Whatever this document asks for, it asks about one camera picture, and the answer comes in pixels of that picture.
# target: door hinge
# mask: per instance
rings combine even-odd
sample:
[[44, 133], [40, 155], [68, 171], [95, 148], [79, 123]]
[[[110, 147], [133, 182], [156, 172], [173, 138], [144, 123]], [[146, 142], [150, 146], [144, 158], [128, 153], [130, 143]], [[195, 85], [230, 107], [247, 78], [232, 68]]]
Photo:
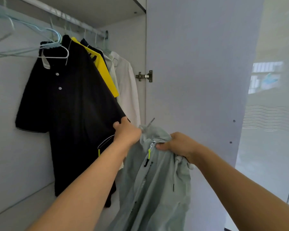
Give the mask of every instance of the door hinge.
[[139, 74], [136, 74], [135, 76], [139, 81], [141, 81], [143, 78], [146, 78], [149, 80], [149, 82], [153, 82], [153, 70], [149, 70], [148, 74], [141, 74], [141, 72], [139, 72]]

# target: clothing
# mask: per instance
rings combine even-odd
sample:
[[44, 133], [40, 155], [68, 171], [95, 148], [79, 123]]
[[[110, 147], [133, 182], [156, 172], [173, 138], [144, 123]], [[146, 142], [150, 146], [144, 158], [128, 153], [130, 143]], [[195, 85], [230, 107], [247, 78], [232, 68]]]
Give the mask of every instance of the clothing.
[[103, 80], [105, 81], [107, 87], [109, 88], [109, 90], [111, 91], [111, 93], [113, 94], [114, 97], [117, 97], [119, 95], [115, 84], [113, 83], [111, 76], [108, 72], [108, 69], [106, 67], [106, 64], [102, 58], [102, 56], [100, 54], [98, 54], [97, 52], [87, 48], [86, 46], [83, 46], [81, 43], [79, 43], [77, 41], [77, 39], [75, 37], [71, 38], [72, 41], [76, 42], [77, 44], [81, 45], [82, 47], [84, 47], [90, 54], [91, 54], [91, 58], [93, 58], [94, 56], [96, 56], [96, 59], [94, 61], [98, 71], [100, 72]]
[[171, 140], [168, 133], [154, 126], [140, 127], [143, 134], [128, 152], [122, 170], [120, 210], [107, 231], [183, 230], [193, 167], [185, 157], [155, 148], [156, 143]]
[[109, 68], [109, 74], [112, 78], [112, 81], [113, 83], [115, 84], [117, 90], [119, 91], [119, 87], [118, 87], [118, 81], [117, 81], [117, 76], [116, 76], [116, 69], [115, 69], [115, 66], [113, 64], [113, 56], [112, 55], [109, 55], [109, 57], [107, 57], [106, 55], [104, 55], [104, 58], [106, 60], [106, 65], [108, 66]]
[[85, 38], [83, 38], [80, 43], [81, 43], [83, 46], [86, 46], [87, 48], [89, 48], [89, 49], [97, 52], [98, 54], [100, 54], [100, 55], [102, 56], [103, 60], [104, 60], [104, 63], [105, 63], [105, 65], [106, 65], [108, 71], [109, 71], [109, 67], [108, 67], [108, 65], [107, 65], [107, 63], [106, 63], [106, 60], [105, 60], [105, 57], [104, 57], [104, 53], [103, 53], [101, 50], [96, 49], [96, 48], [92, 47], [91, 45], [89, 45], [89, 43], [85, 40]]
[[[125, 116], [84, 47], [69, 36], [62, 46], [68, 59], [47, 58], [49, 69], [41, 58], [35, 62], [15, 122], [22, 130], [49, 132], [56, 196], [97, 159], [98, 146]], [[66, 55], [62, 47], [42, 52]]]
[[111, 52], [111, 55], [114, 57], [113, 63], [119, 87], [118, 103], [131, 123], [138, 127], [140, 125], [140, 111], [135, 74], [127, 60], [115, 52]]

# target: hand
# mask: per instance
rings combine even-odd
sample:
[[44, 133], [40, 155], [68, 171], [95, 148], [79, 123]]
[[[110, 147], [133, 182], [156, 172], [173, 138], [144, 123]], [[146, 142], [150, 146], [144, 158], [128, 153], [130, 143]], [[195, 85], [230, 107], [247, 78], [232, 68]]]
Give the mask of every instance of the hand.
[[209, 151], [207, 147], [180, 132], [172, 133], [171, 137], [172, 140], [167, 143], [156, 144], [156, 148], [162, 151], [170, 150], [177, 155], [182, 155], [186, 157], [189, 163], [193, 164], [195, 164], [193, 162], [195, 154]]
[[122, 117], [121, 124], [115, 122], [113, 128], [116, 130], [114, 141], [127, 144], [128, 147], [131, 147], [140, 139], [141, 129], [131, 124], [127, 117]]

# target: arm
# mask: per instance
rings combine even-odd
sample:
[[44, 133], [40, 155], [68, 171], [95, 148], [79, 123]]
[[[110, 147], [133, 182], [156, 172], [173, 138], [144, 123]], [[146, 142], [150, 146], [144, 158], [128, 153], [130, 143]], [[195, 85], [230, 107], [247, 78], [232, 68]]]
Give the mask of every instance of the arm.
[[240, 231], [289, 231], [289, 205], [253, 182], [209, 148], [176, 132], [160, 150], [171, 150], [195, 164]]
[[141, 130], [126, 117], [114, 123], [114, 142], [56, 199], [28, 231], [92, 231], [129, 148]]

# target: yellow sleeve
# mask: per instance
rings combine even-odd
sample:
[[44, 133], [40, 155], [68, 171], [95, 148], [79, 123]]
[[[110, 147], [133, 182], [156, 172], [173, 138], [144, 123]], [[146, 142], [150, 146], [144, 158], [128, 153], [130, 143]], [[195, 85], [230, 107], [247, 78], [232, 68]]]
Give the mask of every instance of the yellow sleeve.
[[[81, 43], [79, 43], [79, 42], [77, 41], [77, 39], [76, 39], [75, 37], [72, 37], [72, 41], [74, 41], [74, 42], [80, 44], [81, 46], [83, 46]], [[118, 96], [119, 96], [119, 92], [118, 92], [118, 90], [116, 89], [116, 86], [115, 86], [115, 84], [114, 84], [113, 81], [112, 81], [112, 78], [111, 78], [111, 76], [110, 76], [110, 74], [109, 74], [109, 72], [108, 72], [108, 69], [107, 69], [107, 67], [106, 67], [106, 64], [105, 64], [102, 56], [101, 56], [99, 53], [97, 53], [97, 52], [95, 52], [95, 51], [87, 48], [86, 46], [83, 46], [83, 47], [84, 47], [90, 54], [92, 54], [92, 55], [91, 55], [92, 58], [93, 58], [94, 56], [96, 56], [96, 60], [95, 60], [95, 62], [94, 62], [96, 68], [97, 68], [98, 71], [100, 72], [103, 80], [105, 81], [105, 83], [106, 83], [107, 87], [109, 88], [109, 90], [111, 91], [112, 95], [113, 95], [114, 97], [118, 97]]]

